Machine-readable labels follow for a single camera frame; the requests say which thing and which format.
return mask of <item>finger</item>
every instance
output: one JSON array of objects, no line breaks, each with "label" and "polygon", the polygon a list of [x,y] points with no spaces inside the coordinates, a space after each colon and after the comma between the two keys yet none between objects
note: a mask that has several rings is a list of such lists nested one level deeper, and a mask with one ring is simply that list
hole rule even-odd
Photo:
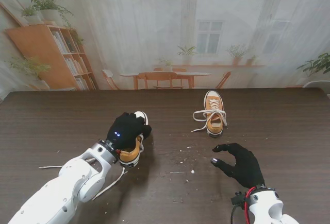
[{"label": "finger", "polygon": [[130,117],[136,118],[136,114],[135,113],[130,113],[129,114]]},{"label": "finger", "polygon": [[228,151],[230,154],[237,156],[239,152],[245,151],[246,148],[243,148],[238,143],[228,143],[220,144],[213,149],[213,152]]},{"label": "finger", "polygon": [[211,163],[213,166],[215,166],[215,167],[219,168],[221,171],[223,171],[228,177],[232,177],[234,175],[234,167],[228,165],[224,161],[213,158],[211,160]]},{"label": "finger", "polygon": [[142,128],[142,135],[143,138],[146,139],[151,133],[151,126],[150,125],[144,125]]},{"label": "finger", "polygon": [[145,119],[144,119],[143,117],[138,117],[138,118],[137,118],[137,121],[138,121],[139,123],[143,124],[143,125],[144,125],[144,123],[145,123]]},{"label": "finger", "polygon": [[124,112],[122,115],[120,115],[120,117],[121,116],[128,116],[128,112]]}]

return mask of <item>black cable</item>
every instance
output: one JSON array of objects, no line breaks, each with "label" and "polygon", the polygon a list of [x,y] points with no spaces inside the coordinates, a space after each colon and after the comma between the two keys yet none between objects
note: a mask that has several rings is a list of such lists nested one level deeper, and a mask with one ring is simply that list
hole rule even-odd
[{"label": "black cable", "polygon": [[235,212],[237,207],[238,207],[238,205],[235,204],[234,207],[233,207],[232,213],[230,214],[230,224],[233,224],[234,212]]}]

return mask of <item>bookshelf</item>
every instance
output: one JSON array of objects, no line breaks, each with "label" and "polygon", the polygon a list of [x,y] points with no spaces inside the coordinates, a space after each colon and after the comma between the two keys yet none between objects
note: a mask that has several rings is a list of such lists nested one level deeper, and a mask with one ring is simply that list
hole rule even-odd
[{"label": "bookshelf", "polygon": [[25,57],[51,66],[39,74],[51,89],[98,90],[84,47],[73,39],[75,29],[39,24],[6,32]]}]

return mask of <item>window frame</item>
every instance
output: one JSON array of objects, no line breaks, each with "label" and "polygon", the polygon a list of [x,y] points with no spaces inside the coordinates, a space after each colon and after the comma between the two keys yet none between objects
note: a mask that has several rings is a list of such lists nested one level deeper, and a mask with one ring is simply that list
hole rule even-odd
[{"label": "window frame", "polygon": [[[211,29],[211,26],[212,26],[212,22],[221,22],[222,24],[221,24],[221,30],[218,30],[218,31],[212,31],[212,30],[208,30],[208,31],[199,31],[199,26],[200,26],[200,23],[201,22],[209,22],[210,24],[209,24],[209,29]],[[207,36],[207,40],[206,40],[206,47],[205,47],[205,52],[204,53],[199,53],[198,51],[197,51],[197,53],[199,54],[199,55],[210,55],[210,56],[212,56],[212,55],[217,55],[217,54],[219,54],[219,49],[220,49],[220,45],[221,45],[221,39],[222,39],[222,33],[223,33],[223,29],[224,29],[224,24],[225,24],[225,21],[224,20],[197,20],[196,21],[196,34],[195,34],[195,42],[196,42],[196,49],[197,49],[197,40],[198,40],[198,35],[199,34],[206,34],[206,35],[208,35]],[[208,44],[209,44],[209,40],[210,40],[210,35],[211,34],[219,34],[219,41],[218,41],[218,44],[217,44],[217,51],[215,52],[215,53],[208,53],[208,52],[206,52],[207,51],[207,49],[208,49]]]}]

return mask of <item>orange sneaker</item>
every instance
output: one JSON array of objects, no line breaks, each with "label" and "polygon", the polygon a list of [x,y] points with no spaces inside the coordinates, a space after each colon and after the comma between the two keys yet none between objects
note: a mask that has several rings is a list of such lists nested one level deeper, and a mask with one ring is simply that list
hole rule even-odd
[{"label": "orange sneaker", "polygon": [[[195,129],[192,132],[204,130],[211,137],[218,137],[222,131],[223,126],[227,126],[226,113],[223,108],[223,102],[220,95],[216,91],[208,91],[204,97],[205,110],[196,111],[193,114],[193,119],[199,122],[206,122],[203,128]],[[205,119],[195,118],[195,114],[202,113]]]},{"label": "orange sneaker", "polygon": [[[148,125],[148,117],[144,112],[135,112],[136,117],[143,117],[144,124]],[[135,167],[140,159],[140,153],[144,151],[143,135],[140,134],[135,139],[135,148],[130,150],[121,150],[119,154],[119,162],[124,167]]]}]

